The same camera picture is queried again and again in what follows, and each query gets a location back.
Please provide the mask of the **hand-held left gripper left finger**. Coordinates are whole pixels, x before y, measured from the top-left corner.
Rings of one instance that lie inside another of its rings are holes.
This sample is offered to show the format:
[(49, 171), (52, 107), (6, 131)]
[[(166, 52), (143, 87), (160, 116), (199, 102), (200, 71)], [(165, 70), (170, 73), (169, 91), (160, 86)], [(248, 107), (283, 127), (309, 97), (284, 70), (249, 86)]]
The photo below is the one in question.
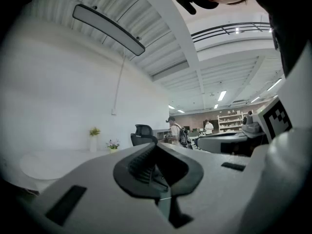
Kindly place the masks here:
[[(28, 214), (50, 234), (169, 234), (171, 224), (151, 199), (129, 196), (115, 182), (114, 166), (148, 144), (91, 159), (54, 182), (28, 207)], [(62, 226), (46, 214), (73, 187), (86, 191)]]

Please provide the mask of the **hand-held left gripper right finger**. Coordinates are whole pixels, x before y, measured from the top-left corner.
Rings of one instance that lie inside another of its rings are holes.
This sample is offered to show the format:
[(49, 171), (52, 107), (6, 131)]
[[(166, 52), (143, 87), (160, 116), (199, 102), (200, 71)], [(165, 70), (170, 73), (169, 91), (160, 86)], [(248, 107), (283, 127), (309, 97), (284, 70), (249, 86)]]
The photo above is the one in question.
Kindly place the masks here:
[(158, 221), (156, 233), (235, 233), (264, 169), (267, 146), (256, 147), (251, 157), (187, 150), (171, 144), (158, 146), (197, 161), (203, 167), (204, 176), (191, 194), (177, 198), (181, 211), (193, 220), (180, 228)]

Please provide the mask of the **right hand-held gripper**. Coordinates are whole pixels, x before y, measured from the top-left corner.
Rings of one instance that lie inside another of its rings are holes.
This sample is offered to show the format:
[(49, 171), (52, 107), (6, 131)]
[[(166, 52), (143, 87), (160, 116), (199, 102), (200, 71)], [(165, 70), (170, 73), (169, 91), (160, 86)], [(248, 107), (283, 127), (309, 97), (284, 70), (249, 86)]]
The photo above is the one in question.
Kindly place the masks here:
[(240, 223), (243, 234), (312, 231), (312, 44), (279, 93), (292, 128), (268, 147), (265, 167)]

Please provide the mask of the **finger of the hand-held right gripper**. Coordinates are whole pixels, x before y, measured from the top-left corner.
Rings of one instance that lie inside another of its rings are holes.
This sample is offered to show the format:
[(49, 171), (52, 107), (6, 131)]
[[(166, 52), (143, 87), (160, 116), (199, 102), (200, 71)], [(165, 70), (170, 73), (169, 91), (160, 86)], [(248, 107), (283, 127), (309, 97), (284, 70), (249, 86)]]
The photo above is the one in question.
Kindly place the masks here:
[(265, 133), (225, 132), (199, 137), (196, 144), (199, 149), (214, 154), (251, 156), (257, 146), (267, 144), (267, 137)]

